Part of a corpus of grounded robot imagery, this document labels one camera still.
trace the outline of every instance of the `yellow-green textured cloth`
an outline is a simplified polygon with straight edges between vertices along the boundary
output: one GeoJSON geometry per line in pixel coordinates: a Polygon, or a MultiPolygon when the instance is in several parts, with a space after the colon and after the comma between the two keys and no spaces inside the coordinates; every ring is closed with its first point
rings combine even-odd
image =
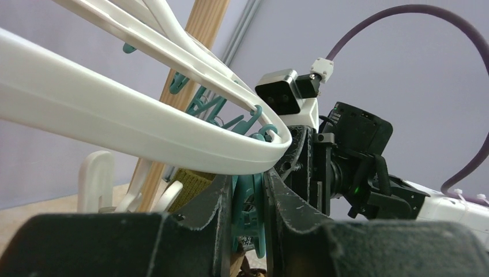
{"type": "Polygon", "coordinates": [[[168,209],[169,212],[174,212],[180,207],[187,204],[201,191],[206,189],[216,175],[212,173],[202,173],[188,169],[178,169],[175,176],[170,180],[169,185],[175,181],[179,181],[183,184],[183,189],[173,202],[172,206],[168,209]]]}

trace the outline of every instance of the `floor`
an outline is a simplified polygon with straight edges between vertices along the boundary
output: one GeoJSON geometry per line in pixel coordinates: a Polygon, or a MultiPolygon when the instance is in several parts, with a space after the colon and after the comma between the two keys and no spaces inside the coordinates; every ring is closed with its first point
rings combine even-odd
{"type": "MultiPolygon", "coordinates": [[[[127,192],[129,184],[115,186],[113,203],[119,203],[127,192]]],[[[166,184],[162,182],[157,196],[163,193],[166,184]]],[[[76,212],[77,195],[60,199],[33,203],[0,211],[0,256],[17,229],[29,218],[41,213],[76,212]]],[[[254,251],[246,253],[252,268],[266,268],[266,260],[258,259],[254,251]]]]}

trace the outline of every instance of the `wooden pole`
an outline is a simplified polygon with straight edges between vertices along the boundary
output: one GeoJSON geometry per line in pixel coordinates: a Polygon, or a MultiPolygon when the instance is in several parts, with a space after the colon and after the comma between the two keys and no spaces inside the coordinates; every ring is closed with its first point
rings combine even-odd
{"type": "MultiPolygon", "coordinates": [[[[200,41],[205,47],[211,48],[216,40],[217,33],[223,21],[230,0],[195,0],[185,30],[200,41]]],[[[170,70],[168,79],[161,93],[160,101],[180,111],[185,111],[190,104],[195,92],[196,83],[189,81],[185,87],[176,95],[168,91],[175,71],[170,70]]],[[[141,189],[142,203],[138,212],[147,212],[151,209],[155,199],[156,191],[160,185],[165,169],[165,164],[153,162],[148,177],[141,189]]]]}

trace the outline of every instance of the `wooden beam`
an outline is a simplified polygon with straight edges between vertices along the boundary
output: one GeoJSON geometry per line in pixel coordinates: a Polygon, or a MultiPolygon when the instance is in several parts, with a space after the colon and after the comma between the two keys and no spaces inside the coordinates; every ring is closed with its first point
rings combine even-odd
{"type": "MultiPolygon", "coordinates": [[[[211,48],[216,40],[229,1],[230,0],[195,0],[185,30],[200,41],[205,47],[211,48]]],[[[197,84],[193,81],[189,81],[178,94],[173,95],[168,91],[168,88],[170,87],[174,75],[175,71],[171,69],[163,88],[163,92],[161,93],[160,101],[177,108],[180,111],[185,111],[194,96],[197,84]]],[[[148,177],[141,190],[142,203],[137,210],[138,212],[147,212],[151,209],[164,169],[165,164],[158,162],[152,163],[148,177]]]]}

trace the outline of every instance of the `gray wall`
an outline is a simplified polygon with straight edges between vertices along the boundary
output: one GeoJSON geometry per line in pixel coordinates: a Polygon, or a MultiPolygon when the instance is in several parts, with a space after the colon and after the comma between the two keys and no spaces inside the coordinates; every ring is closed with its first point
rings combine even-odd
{"type": "MultiPolygon", "coordinates": [[[[168,1],[182,25],[193,2],[168,1]]],[[[223,54],[245,5],[245,1],[231,1],[212,49],[218,56],[223,54]]],[[[168,76],[165,65],[138,51],[124,54],[122,41],[48,0],[0,0],[0,28],[153,98],[159,98],[168,76]]],[[[80,164],[100,149],[0,121],[0,209],[76,193],[80,164]]],[[[136,158],[114,154],[115,184],[127,183],[136,158]]]]}
{"type": "MultiPolygon", "coordinates": [[[[368,16],[406,3],[429,3],[467,19],[489,38],[489,1],[266,0],[232,69],[252,86],[279,69],[305,74],[317,57],[368,16]]],[[[374,113],[394,126],[385,150],[391,174],[439,189],[478,151],[489,130],[489,80],[471,42],[438,18],[405,14],[386,18],[352,39],[321,87],[319,110],[337,101],[374,113]]],[[[228,117],[240,114],[225,107],[228,117]]],[[[489,162],[459,187],[489,194],[489,162]]],[[[348,204],[333,201],[333,217],[348,204]]]]}

